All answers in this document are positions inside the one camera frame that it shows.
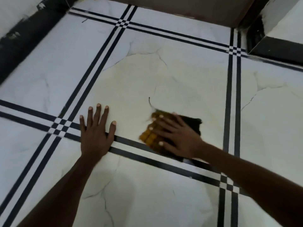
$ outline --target floor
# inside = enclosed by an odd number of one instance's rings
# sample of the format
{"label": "floor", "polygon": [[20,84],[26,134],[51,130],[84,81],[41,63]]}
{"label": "floor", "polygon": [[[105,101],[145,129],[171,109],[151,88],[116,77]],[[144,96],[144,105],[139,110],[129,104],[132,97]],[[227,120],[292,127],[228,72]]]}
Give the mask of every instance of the floor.
{"label": "floor", "polygon": [[79,115],[101,103],[117,137],[74,226],[279,226],[207,163],[157,155],[138,136],[150,97],[156,108],[201,118],[205,141],[303,185],[302,72],[248,57],[234,29],[107,0],[77,3],[0,86],[0,225],[16,226],[71,168]]}

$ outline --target person's right arm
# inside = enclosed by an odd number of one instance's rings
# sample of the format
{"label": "person's right arm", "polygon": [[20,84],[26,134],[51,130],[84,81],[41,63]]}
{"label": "person's right arm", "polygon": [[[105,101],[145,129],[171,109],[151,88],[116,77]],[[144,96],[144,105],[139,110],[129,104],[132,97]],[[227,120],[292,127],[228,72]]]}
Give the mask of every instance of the person's right arm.
{"label": "person's right arm", "polygon": [[166,150],[185,158],[200,158],[225,173],[282,226],[303,226],[303,187],[263,167],[230,155],[204,142],[178,115],[178,123],[162,118],[156,123],[167,132],[153,129],[173,141],[160,142]]}

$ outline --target person's left hand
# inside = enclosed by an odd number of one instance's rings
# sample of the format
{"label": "person's left hand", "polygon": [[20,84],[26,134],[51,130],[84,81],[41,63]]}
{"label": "person's left hand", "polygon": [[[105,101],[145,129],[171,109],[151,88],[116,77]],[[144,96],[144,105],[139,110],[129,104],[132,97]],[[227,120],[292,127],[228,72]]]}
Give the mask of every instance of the person's left hand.
{"label": "person's left hand", "polygon": [[116,131],[116,121],[113,121],[109,127],[108,136],[105,133],[105,124],[107,120],[109,108],[105,107],[101,117],[101,105],[97,104],[97,109],[93,118],[93,108],[89,107],[87,115],[87,126],[85,126],[84,117],[80,115],[81,130],[81,153],[82,157],[94,159],[97,162],[108,152],[114,141]]}

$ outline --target brown cloth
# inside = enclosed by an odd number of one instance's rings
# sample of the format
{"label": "brown cloth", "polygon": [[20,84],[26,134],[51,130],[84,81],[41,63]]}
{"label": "brown cloth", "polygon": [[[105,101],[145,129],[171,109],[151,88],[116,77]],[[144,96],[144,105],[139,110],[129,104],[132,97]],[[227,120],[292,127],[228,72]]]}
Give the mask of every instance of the brown cloth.
{"label": "brown cloth", "polygon": [[[171,119],[175,122],[178,123],[176,117],[171,114],[171,113],[168,113],[168,112],[165,112],[165,111],[161,111],[161,110],[156,110],[154,113],[152,113],[151,117],[152,118],[156,118],[156,119],[160,119],[159,116],[160,115],[163,115],[165,118],[168,118],[168,119]],[[190,118],[190,117],[187,117],[187,116],[180,116],[183,121],[188,125],[190,126],[197,134],[201,135],[200,133],[200,124],[202,123],[202,120],[201,119],[194,119],[194,118]],[[155,122],[151,123],[150,125],[147,126],[147,129],[145,132],[143,132],[139,139],[142,140],[148,147],[150,147],[153,151],[161,154],[161,155],[164,155],[166,157],[169,157],[169,158],[174,158],[180,162],[183,161],[183,157],[179,157],[179,156],[176,156],[175,154],[165,150],[162,146],[159,145],[159,142],[160,141],[165,141],[173,146],[174,143],[169,140],[169,139],[166,139],[166,138],[163,138],[163,137],[160,137],[158,135],[156,135],[155,133],[153,133],[149,127],[153,127],[154,129],[157,129],[157,130],[164,130],[164,131],[167,131],[165,130],[163,127],[157,125]]]}

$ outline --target hand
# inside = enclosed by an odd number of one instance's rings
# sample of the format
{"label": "hand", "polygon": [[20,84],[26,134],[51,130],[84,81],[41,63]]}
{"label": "hand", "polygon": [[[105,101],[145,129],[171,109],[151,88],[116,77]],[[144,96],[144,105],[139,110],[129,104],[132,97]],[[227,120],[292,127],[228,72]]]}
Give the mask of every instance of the hand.
{"label": "hand", "polygon": [[168,138],[174,142],[176,147],[167,142],[159,142],[166,150],[174,153],[177,156],[188,159],[197,158],[199,151],[201,151],[204,142],[201,137],[195,133],[177,114],[173,113],[178,123],[163,117],[155,121],[168,132],[160,131],[152,128],[152,132],[164,138]]}
{"label": "hand", "polygon": [[97,104],[97,109],[93,118],[93,108],[89,107],[87,115],[87,126],[85,126],[83,115],[80,115],[81,130],[81,153],[82,157],[88,157],[98,162],[109,150],[114,141],[116,131],[116,121],[113,121],[109,127],[108,136],[105,133],[105,124],[108,115],[108,106],[105,107],[101,117],[101,105]]}

